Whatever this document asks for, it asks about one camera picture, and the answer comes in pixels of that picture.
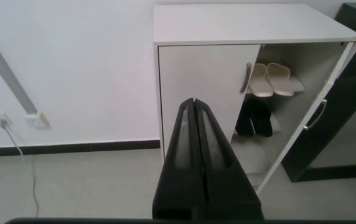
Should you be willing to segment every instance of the open cabinet door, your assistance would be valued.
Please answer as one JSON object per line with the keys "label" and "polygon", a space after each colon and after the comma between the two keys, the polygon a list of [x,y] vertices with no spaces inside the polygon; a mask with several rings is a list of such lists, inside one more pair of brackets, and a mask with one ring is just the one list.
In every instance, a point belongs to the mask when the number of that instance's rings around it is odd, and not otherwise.
{"label": "open cabinet door", "polygon": [[179,105],[188,98],[208,104],[231,140],[259,49],[260,45],[159,47],[164,155]]}

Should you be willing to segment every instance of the plug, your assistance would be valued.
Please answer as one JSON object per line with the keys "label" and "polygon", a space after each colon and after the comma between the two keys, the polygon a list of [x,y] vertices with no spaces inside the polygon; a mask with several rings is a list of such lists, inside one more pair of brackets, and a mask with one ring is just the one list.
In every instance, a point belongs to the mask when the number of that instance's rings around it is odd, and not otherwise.
{"label": "plug", "polygon": [[8,125],[8,121],[6,121],[5,119],[0,119],[0,127],[2,129],[6,129],[7,125]]}

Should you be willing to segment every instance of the black shoe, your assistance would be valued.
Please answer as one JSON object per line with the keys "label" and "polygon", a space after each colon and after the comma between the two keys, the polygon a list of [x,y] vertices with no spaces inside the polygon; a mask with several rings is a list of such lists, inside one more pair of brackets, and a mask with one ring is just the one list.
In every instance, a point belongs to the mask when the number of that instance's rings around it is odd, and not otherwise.
{"label": "black shoe", "polygon": [[257,135],[263,137],[272,136],[271,111],[267,105],[256,99],[249,99],[246,102],[254,131]]}
{"label": "black shoe", "polygon": [[240,136],[251,137],[254,135],[253,124],[250,120],[250,112],[246,102],[241,105],[238,121],[236,122],[236,132]]}

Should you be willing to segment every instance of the white slipper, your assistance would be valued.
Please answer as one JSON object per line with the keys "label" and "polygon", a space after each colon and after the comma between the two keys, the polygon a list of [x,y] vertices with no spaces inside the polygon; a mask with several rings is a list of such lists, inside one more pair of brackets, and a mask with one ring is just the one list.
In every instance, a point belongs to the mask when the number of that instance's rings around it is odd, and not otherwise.
{"label": "white slipper", "polygon": [[282,96],[293,96],[294,89],[289,80],[290,68],[278,63],[269,63],[266,67],[266,81],[273,91]]}
{"label": "white slipper", "polygon": [[254,65],[253,73],[251,73],[251,80],[248,88],[258,97],[269,97],[273,95],[271,86],[265,79],[266,66],[261,63]]}

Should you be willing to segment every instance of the cabinet top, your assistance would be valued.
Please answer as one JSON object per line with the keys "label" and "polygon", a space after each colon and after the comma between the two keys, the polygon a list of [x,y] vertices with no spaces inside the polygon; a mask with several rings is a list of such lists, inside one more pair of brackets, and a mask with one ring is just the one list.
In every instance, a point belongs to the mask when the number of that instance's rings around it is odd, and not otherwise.
{"label": "cabinet top", "polygon": [[356,32],[306,4],[157,5],[154,45],[356,41]]}

